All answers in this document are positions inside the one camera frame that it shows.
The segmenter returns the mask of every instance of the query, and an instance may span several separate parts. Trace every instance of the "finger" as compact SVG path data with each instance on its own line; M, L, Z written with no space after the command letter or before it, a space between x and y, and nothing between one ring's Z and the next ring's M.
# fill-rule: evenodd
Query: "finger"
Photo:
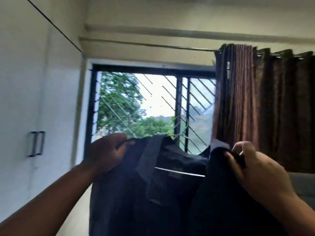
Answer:
M235 158L229 152L226 152L224 155L229 159L229 163L232 171L234 172L234 175L236 176L238 181L242 183L244 180L244 175L240 165L236 162Z
M130 142L125 142L125 143L123 143L123 144L118 148L118 150L116 151L115 157L120 158L120 159L123 159L124 156L125 156L125 154L126 154L126 151L127 151L128 146L132 146L132 145L135 145L135 144L136 144L135 141L130 141Z
M110 138L113 147L117 147L127 141L127 136L124 133L113 133L111 135L108 135L108 137Z
M236 154L240 154L242 152L242 146L245 142L237 142L235 143L232 152L236 153Z
M244 142L242 145L245 163L257 159L255 147L251 142Z

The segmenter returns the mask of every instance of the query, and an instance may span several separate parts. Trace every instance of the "person's left arm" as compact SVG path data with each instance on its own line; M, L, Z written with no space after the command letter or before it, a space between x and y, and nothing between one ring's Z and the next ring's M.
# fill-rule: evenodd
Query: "person's left arm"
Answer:
M89 147L88 160L74 167L0 224L0 235L53 236L94 178L118 166L126 152L126 135L115 133Z

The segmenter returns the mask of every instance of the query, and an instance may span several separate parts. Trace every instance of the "curtain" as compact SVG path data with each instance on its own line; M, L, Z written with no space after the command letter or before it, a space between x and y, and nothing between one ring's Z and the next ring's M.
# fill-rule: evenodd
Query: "curtain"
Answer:
M234 44L216 53L212 138L252 141L286 170L315 173L315 57L277 54Z

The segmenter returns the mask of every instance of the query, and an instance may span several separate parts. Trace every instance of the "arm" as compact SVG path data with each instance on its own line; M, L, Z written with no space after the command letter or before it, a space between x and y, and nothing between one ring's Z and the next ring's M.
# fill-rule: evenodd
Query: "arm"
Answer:
M292 235L315 235L315 211L297 196L285 169L270 157L256 152L249 142L237 143L233 151L244 153L247 166L244 170L231 154L226 153L243 188Z
M89 160L74 167L0 224L0 235L53 236L94 178L121 162L126 135L112 134L91 144Z

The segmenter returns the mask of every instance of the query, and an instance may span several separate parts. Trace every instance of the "sky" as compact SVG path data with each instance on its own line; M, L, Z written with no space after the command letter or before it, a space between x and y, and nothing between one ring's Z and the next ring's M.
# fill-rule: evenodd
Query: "sky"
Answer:
M163 75L143 75L143 74L134 74L138 79L138 86L141 95L146 99L143 100L141 105L142 109L147 111L147 117L149 116L174 116L175 109L175 94L176 90L172 86L176 86L176 77L174 76L163 76ZM207 108L211 103L214 102L213 95L206 89L208 87L213 93L215 93L214 85L207 79L191 79L191 95L190 95L190 103L193 106L198 106L200 108ZM187 79L183 79L183 85L187 86ZM187 97L187 90L183 87L183 95ZM182 98L182 106L186 109L186 100Z

